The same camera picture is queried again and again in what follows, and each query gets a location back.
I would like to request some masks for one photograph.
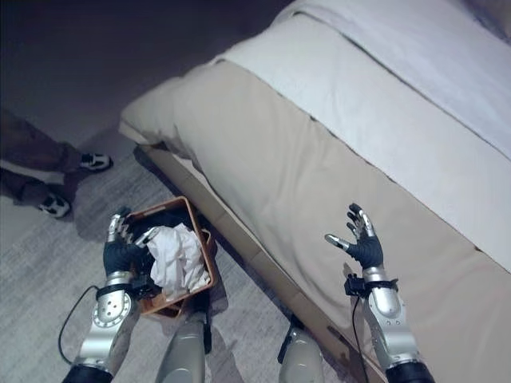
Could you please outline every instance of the white towel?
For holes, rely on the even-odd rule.
[[[162,287],[168,301],[209,283],[199,239],[184,224],[174,228],[160,227],[147,246],[155,259],[151,278]]]

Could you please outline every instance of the sneaker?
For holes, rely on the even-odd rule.
[[[54,218],[62,218],[71,211],[71,205],[69,205],[69,202],[52,192],[48,194],[44,202],[38,207],[47,215]]]
[[[91,172],[103,172],[113,165],[112,159],[105,154],[86,153],[81,155],[80,168]]]

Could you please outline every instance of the mattress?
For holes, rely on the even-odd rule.
[[[451,119],[442,123],[457,123]],[[356,201],[374,222],[389,276],[399,277],[410,327],[437,381],[511,376],[509,273],[257,77],[229,62],[194,69],[129,105],[121,131],[192,160],[351,341],[352,302],[342,283],[359,266],[323,235],[350,238],[345,212]],[[374,359],[368,329],[362,335]]]
[[[220,57],[320,121],[511,272],[500,240],[511,231],[511,157],[503,154],[511,153],[511,48],[449,4],[400,4],[302,0]],[[286,18],[296,11],[307,14]],[[445,124],[446,113],[459,123]],[[474,207],[492,211],[493,225],[475,219]]]

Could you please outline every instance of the black cable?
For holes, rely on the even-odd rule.
[[[355,307],[353,308],[353,313],[351,314],[351,325],[353,326],[353,332],[355,333],[355,340],[357,341],[357,347],[358,347],[358,356],[360,357],[360,364],[362,365],[364,377],[366,378],[366,383],[369,383],[369,377],[367,377],[366,364],[364,363],[364,358],[362,356],[362,350],[360,349],[360,342],[358,341],[357,328],[355,326],[355,311],[357,310],[359,301],[360,301],[360,297],[357,297],[357,301],[355,302]]]
[[[67,322],[69,321],[69,318],[71,318],[71,315],[73,315],[73,312],[74,310],[77,308],[77,306],[80,304],[81,300],[83,299],[83,297],[85,297],[85,295],[91,291],[92,289],[96,289],[96,291],[99,290],[99,287],[97,287],[96,285],[92,285],[92,286],[89,286],[87,287],[87,290],[85,290],[83,292],[83,294],[81,295],[81,297],[77,300],[77,302],[74,304],[73,308],[71,309],[71,311],[69,312],[69,314],[67,314],[67,318],[65,319],[64,323],[62,323],[62,328],[61,328],[61,332],[58,334],[58,352],[60,353],[62,359],[64,359],[64,361],[68,364],[68,365],[72,365],[73,363],[67,358],[65,357],[64,353],[62,352],[62,334],[64,333],[64,328],[65,326],[67,325]]]

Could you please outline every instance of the trouser leg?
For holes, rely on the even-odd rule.
[[[0,153],[3,160],[45,172],[73,172],[81,153],[67,143],[58,143],[28,121],[2,109]]]
[[[33,177],[0,168],[0,194],[23,203],[38,206],[48,196],[48,185]]]

